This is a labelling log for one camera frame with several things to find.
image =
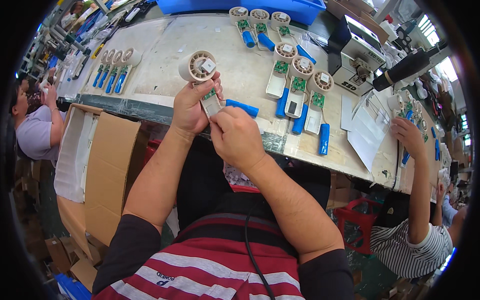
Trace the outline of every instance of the striped shirt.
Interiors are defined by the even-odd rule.
[[[417,245],[408,242],[408,219],[393,228],[372,227],[370,250],[392,272],[405,278],[417,278],[438,268],[453,245],[450,234],[442,226],[429,223],[428,234]]]

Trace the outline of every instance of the plastic tray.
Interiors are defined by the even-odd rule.
[[[235,6],[246,7],[249,11],[261,8],[270,14],[287,13],[293,21],[311,25],[319,11],[326,9],[323,0],[156,0],[164,14],[208,10],[229,10]]]

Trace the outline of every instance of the window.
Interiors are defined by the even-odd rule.
[[[440,38],[437,35],[435,30],[435,26],[430,22],[428,16],[426,14],[423,15],[422,19],[420,20],[418,27],[422,34],[427,38],[430,45],[433,47]]]

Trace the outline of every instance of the electrical wire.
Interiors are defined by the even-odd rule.
[[[264,275],[260,271],[260,268],[257,265],[257,262],[255,261],[255,258],[253,257],[252,250],[250,249],[250,244],[248,243],[248,234],[247,234],[247,229],[248,229],[248,221],[250,220],[250,215],[252,214],[253,210],[257,206],[259,202],[255,203],[255,205],[250,209],[248,212],[247,217],[245,218],[245,244],[247,245],[247,251],[248,255],[250,256],[250,259],[252,260],[253,266],[255,267],[255,270],[258,273],[258,276],[262,280],[262,282],[265,285],[265,288],[267,289],[268,296],[270,297],[270,300],[275,300],[275,295],[273,294],[272,289],[270,288],[270,285],[268,284],[267,280],[265,279]]]

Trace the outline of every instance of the factory worker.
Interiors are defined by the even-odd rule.
[[[92,299],[353,300],[343,238],[324,211],[330,172],[296,183],[303,174],[292,179],[265,153],[241,108],[210,118],[212,141],[196,136],[209,123],[200,99],[212,88],[223,99],[219,76],[175,97],[172,125],[128,194]],[[224,161],[260,193],[233,192]],[[180,232],[161,250],[175,201]]]
[[[42,92],[43,104],[27,114],[28,100],[18,82],[12,87],[10,114],[15,122],[15,134],[20,149],[31,159],[48,159],[55,165],[59,155],[61,130],[66,112],[57,107],[57,91],[47,84],[48,95]]]
[[[460,240],[467,210],[460,210],[453,217],[450,228],[442,226],[440,195],[436,210],[440,215],[434,216],[435,225],[429,223],[430,173],[423,136],[405,118],[393,119],[391,128],[415,160],[412,192],[410,196],[399,192],[386,196],[372,227],[370,249],[395,274],[417,278],[433,272],[452,253]]]

